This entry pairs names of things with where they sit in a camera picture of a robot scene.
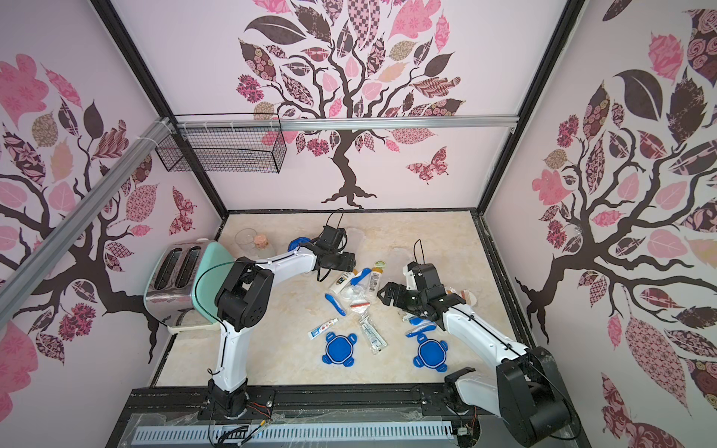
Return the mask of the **blue toothbrush case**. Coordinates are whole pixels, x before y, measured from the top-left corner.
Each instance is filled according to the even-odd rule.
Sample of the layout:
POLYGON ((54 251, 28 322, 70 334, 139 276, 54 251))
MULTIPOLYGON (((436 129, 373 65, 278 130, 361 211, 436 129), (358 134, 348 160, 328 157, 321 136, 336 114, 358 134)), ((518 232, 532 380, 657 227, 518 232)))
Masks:
POLYGON ((434 332, 438 328, 435 322, 421 317, 405 317, 404 321, 410 325, 410 329, 405 333, 407 338, 417 338, 427 332, 434 332))

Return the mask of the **clear comb packet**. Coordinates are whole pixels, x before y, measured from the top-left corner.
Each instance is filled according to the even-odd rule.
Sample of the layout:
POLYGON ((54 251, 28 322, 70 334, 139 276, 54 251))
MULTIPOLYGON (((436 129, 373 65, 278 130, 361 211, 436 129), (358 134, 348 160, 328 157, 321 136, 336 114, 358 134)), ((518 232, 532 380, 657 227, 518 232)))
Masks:
POLYGON ((388 343, 377 328, 375 328, 375 325, 369 315, 364 315, 360 319, 360 328, 367 339, 373 354, 377 355, 388 347, 388 343))

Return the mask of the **detached blue container lid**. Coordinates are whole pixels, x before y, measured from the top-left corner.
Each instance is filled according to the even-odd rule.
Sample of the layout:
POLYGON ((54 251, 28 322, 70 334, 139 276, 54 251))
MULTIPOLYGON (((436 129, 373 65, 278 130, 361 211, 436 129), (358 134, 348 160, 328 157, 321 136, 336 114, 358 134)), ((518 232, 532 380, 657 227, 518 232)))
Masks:
POLYGON ((418 350, 416 350, 416 356, 413 358, 414 366, 445 373, 447 371, 447 343, 431 339, 425 334, 419 334, 416 337, 416 341, 418 342, 418 350))

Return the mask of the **small toothpaste tube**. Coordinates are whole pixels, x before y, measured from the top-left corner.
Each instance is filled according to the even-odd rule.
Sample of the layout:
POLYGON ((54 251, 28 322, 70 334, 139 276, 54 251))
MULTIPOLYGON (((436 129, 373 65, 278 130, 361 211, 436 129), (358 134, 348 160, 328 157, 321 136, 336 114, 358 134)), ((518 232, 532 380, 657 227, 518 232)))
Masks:
POLYGON ((310 340, 316 339, 317 337, 319 337, 319 335, 323 334, 328 329, 330 329, 332 326, 334 326, 338 321, 339 321, 339 319, 337 317, 334 317, 334 318, 322 323, 321 325, 317 326, 317 328, 310 330, 310 332, 308 332, 309 339, 310 340))

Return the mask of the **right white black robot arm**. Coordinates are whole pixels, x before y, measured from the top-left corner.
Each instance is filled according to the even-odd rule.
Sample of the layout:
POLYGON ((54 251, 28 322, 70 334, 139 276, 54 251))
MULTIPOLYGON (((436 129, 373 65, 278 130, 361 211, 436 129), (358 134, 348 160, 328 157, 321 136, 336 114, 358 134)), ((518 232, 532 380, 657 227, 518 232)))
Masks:
POLYGON ((514 341, 487 323, 466 299, 446 289, 433 264, 412 261, 403 274, 403 285, 388 282, 379 289, 381 302, 436 324, 494 370, 485 376, 465 368, 446 376, 444 382, 462 404, 500 418, 524 447, 558 440, 562 429, 571 432, 564 442, 581 436, 579 414, 549 351, 514 341))

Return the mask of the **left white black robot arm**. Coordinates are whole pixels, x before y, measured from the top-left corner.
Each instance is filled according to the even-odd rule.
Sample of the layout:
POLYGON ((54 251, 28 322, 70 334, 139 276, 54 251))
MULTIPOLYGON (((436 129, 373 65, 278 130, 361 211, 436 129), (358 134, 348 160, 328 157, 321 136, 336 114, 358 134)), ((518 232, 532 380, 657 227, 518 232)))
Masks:
POLYGON ((345 250, 347 242, 344 228, 326 224, 319 236, 289 252, 259 261, 240 257, 229 264, 214 298, 220 343, 207 393, 215 409, 237 418, 248 408, 250 335, 267 312, 273 287, 300 274, 315 272, 321 282, 325 278, 322 271, 353 271, 356 256, 345 250))

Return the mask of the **far blue lid container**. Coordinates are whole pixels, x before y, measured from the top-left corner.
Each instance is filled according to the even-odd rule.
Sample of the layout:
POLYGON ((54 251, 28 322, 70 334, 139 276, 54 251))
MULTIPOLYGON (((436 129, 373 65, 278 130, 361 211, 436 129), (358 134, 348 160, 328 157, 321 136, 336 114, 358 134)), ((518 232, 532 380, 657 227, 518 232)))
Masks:
POLYGON ((296 238, 289 243, 288 252, 294 251, 297 248, 300 248, 301 246, 304 246, 310 242, 311 242, 311 239, 308 237, 296 238))

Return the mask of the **small bottle cork lid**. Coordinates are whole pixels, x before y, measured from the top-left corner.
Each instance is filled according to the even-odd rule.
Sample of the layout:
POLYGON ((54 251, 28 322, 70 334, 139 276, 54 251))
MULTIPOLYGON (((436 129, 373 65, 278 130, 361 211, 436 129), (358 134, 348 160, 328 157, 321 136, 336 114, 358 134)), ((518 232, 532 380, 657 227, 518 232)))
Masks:
POLYGON ((265 234, 257 234, 253 239, 257 259, 271 259, 276 255, 274 246, 265 234))

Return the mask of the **clear glass tumbler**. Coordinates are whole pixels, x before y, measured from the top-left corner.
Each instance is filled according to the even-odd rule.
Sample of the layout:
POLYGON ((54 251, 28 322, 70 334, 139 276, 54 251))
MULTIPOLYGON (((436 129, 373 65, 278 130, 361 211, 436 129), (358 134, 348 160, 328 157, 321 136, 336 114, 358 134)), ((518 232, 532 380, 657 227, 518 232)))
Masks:
POLYGON ((256 246, 254 243, 258 233, 251 228, 245 228, 238 231, 235 235, 235 244, 239 250, 239 254, 243 257, 254 259, 256 257, 256 246))

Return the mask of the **mint chrome toaster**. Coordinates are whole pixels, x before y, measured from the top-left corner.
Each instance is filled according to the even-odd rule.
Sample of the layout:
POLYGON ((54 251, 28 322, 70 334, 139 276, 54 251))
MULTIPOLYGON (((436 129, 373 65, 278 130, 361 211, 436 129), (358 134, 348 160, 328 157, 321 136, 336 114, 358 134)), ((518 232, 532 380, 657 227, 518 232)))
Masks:
POLYGON ((145 308, 171 334, 220 326, 215 297, 231 266, 232 254, 207 239, 164 251, 144 294, 145 308))

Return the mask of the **back aluminium rail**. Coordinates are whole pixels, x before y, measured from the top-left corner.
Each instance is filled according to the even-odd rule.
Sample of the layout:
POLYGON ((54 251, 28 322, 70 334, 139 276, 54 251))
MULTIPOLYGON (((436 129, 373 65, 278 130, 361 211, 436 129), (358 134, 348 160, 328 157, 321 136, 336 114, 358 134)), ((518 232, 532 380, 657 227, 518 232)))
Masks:
POLYGON ((248 128, 268 128, 272 131, 341 131, 341 130, 394 130, 419 128, 510 128, 519 123, 519 117, 510 115, 477 115, 450 117, 394 117, 394 118, 361 118, 361 119, 239 119, 238 116, 210 117, 191 116, 190 119, 179 121, 177 128, 182 131, 190 129, 219 129, 239 131, 248 128))

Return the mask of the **aluminium rail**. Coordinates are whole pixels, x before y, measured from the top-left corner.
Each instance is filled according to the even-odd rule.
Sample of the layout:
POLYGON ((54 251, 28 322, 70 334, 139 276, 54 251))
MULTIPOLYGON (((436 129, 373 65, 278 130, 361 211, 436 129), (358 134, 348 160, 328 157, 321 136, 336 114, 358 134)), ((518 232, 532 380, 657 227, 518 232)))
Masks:
POLYGON ((239 131, 248 128, 268 128, 272 131, 341 131, 341 130, 394 130, 419 128, 510 128, 519 123, 519 117, 510 115, 477 115, 450 117, 394 117, 394 118, 361 118, 361 119, 239 119, 238 116, 210 117, 191 116, 190 119, 179 121, 177 128, 182 131, 190 129, 219 129, 239 131))
POLYGON ((105 204, 121 189, 121 184, 173 130, 170 119, 154 121, 132 143, 129 152, 113 165, 107 175, 98 180, 67 218, 50 232, 39 249, 31 253, 28 260, 14 271, 1 289, 2 325, 13 318, 83 231, 97 218, 105 204))

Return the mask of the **black base frame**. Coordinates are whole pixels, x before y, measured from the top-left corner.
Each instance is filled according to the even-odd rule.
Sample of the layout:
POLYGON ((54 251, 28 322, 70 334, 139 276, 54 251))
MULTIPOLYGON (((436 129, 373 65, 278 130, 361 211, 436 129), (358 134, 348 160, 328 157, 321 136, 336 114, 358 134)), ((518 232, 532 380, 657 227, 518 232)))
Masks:
POLYGON ((429 422, 452 425, 451 441, 293 442, 217 447, 515 447, 500 418, 478 407, 458 404, 445 386, 427 384, 339 386, 250 386, 248 408, 229 418, 214 408, 204 386, 155 386, 130 393, 107 445, 126 444, 140 426, 429 422))

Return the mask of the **left aluminium rail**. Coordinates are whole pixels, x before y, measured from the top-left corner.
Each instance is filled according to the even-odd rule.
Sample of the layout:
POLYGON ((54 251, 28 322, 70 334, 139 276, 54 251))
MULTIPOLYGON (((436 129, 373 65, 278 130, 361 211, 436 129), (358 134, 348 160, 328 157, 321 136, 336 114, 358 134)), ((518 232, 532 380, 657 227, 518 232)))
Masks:
POLYGON ((97 218, 105 204, 121 189, 121 184, 173 130, 170 119, 154 121, 132 143, 129 152, 113 165, 107 175, 98 180, 67 218, 50 232, 39 249, 31 253, 28 260, 14 271, 1 289, 2 325, 13 318, 83 231, 97 218))

